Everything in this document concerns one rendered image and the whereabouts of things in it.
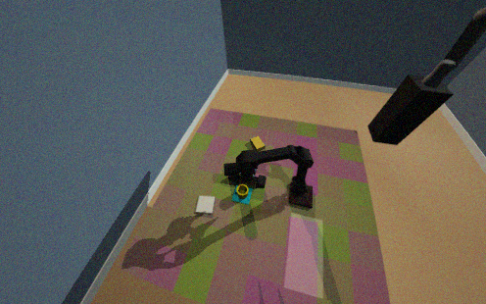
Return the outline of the yellow block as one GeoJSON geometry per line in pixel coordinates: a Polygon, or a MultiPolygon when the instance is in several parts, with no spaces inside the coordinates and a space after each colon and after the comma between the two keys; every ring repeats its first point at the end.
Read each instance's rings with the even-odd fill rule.
{"type": "Polygon", "coordinates": [[[251,138],[250,142],[252,143],[252,145],[254,146],[256,151],[260,151],[260,150],[266,148],[266,146],[263,144],[263,142],[261,141],[261,139],[258,136],[251,138]]]}

